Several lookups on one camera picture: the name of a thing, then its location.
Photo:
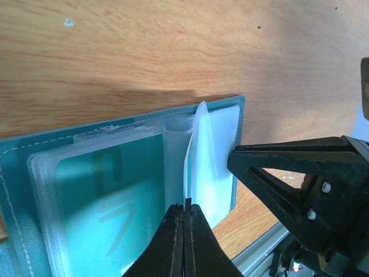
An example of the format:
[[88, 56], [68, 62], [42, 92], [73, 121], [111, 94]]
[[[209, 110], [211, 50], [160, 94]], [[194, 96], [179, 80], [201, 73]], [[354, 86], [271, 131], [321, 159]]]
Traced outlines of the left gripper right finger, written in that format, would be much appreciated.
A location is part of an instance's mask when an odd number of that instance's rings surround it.
[[185, 200], [184, 276], [242, 276], [218, 243], [201, 207]]

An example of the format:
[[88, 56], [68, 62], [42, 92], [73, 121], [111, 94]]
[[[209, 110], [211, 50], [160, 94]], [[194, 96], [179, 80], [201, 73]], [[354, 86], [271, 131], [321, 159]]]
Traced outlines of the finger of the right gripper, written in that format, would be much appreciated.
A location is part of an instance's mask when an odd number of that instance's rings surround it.
[[313, 253], [368, 255], [368, 142], [325, 137], [240, 145], [229, 171]]

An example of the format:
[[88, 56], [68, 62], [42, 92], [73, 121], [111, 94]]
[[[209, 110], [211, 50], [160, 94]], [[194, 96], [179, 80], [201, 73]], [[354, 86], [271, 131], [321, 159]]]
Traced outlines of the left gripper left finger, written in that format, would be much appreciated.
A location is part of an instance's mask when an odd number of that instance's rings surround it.
[[183, 276], [184, 209], [171, 205], [149, 245], [124, 276]]

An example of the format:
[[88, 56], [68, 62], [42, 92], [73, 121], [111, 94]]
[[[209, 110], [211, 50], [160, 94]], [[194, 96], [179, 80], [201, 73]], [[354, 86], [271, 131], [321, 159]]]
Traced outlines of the teal VIP credit card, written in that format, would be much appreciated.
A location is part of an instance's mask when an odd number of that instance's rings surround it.
[[62, 159], [55, 169], [67, 276], [121, 276], [164, 215], [163, 136]]

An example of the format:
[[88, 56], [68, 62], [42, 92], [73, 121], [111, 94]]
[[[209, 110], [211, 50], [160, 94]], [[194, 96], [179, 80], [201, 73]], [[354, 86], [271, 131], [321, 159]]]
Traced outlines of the teal leather card holder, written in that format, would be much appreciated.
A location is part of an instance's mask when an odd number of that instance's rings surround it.
[[122, 276], [170, 206], [236, 204], [243, 96], [1, 140], [2, 276]]

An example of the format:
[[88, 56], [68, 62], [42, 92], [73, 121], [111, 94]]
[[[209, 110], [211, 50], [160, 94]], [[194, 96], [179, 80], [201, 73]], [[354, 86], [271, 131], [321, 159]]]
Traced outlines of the aluminium front rail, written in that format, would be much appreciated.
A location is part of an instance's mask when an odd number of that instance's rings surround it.
[[269, 276], [275, 248], [289, 235], [289, 231], [276, 223], [246, 249], [232, 259], [243, 276]]

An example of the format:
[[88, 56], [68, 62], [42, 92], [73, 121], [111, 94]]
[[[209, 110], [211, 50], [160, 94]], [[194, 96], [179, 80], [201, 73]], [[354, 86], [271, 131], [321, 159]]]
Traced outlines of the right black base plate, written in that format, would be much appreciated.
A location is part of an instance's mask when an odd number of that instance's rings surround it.
[[314, 276], [314, 271], [296, 261], [300, 245], [297, 240], [288, 235], [274, 249], [269, 276]]

